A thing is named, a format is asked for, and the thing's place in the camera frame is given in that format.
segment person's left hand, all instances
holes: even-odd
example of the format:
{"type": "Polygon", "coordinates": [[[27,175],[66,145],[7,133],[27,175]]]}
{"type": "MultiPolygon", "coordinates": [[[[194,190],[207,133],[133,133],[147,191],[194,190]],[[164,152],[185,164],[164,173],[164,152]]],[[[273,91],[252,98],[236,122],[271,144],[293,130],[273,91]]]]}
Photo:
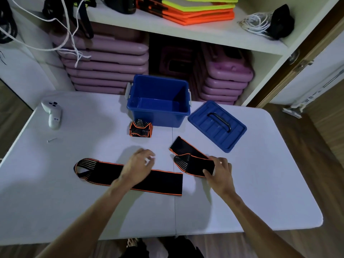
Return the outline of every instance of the person's left hand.
{"type": "Polygon", "coordinates": [[[155,154],[149,149],[139,149],[132,155],[124,165],[118,181],[132,188],[136,184],[144,180],[152,170],[154,165],[155,154]]]}

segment person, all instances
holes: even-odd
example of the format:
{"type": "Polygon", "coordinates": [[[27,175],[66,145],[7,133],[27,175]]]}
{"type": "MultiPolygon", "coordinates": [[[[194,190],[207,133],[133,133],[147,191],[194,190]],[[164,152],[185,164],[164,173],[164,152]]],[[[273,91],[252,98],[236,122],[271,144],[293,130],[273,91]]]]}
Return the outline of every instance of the person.
{"type": "MultiPolygon", "coordinates": [[[[155,154],[146,149],[135,152],[124,165],[118,179],[57,239],[50,243],[37,258],[87,258],[123,196],[150,173],[155,154]]],[[[230,207],[242,226],[250,244],[259,258],[304,258],[293,247],[279,237],[265,222],[249,209],[235,192],[232,165],[225,158],[209,157],[214,161],[215,172],[211,175],[203,170],[209,186],[230,207]]],[[[190,240],[179,236],[164,239],[169,258],[203,257],[190,240]]],[[[129,239],[123,258],[148,258],[149,253],[141,239],[129,239]]]]}

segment foot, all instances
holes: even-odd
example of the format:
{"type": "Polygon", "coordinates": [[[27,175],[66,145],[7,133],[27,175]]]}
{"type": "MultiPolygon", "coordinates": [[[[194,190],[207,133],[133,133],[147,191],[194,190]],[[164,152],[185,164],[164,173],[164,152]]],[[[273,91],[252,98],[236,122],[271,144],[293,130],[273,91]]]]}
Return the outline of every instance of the foot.
{"type": "Polygon", "coordinates": [[[137,238],[129,238],[128,242],[127,242],[127,248],[128,247],[132,247],[132,246],[136,246],[137,247],[137,242],[139,241],[139,239],[137,238]]]}

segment shelf board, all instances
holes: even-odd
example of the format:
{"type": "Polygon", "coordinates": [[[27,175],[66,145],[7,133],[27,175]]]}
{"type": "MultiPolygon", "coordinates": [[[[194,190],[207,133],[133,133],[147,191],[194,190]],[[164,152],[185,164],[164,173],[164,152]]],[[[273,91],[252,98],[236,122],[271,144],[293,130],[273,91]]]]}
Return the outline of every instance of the shelf board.
{"type": "MultiPolygon", "coordinates": [[[[18,3],[24,8],[40,12],[44,0],[18,0],[18,3]]],[[[96,8],[89,7],[87,9],[88,17],[93,22],[277,55],[286,55],[288,53],[288,47],[281,41],[268,40],[241,29],[237,22],[247,14],[252,13],[244,0],[239,0],[234,12],[235,19],[231,21],[182,26],[141,10],[137,10],[135,14],[130,15],[121,14],[107,7],[100,0],[97,0],[96,8]]]]}

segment blue lid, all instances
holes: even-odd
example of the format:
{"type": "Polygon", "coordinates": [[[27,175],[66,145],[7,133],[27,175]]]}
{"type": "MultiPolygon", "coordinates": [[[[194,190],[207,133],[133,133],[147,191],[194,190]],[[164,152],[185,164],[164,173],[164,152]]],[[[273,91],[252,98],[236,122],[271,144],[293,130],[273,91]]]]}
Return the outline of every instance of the blue lid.
{"type": "Polygon", "coordinates": [[[232,150],[247,130],[244,124],[211,100],[196,109],[187,119],[226,153],[232,150]]]}

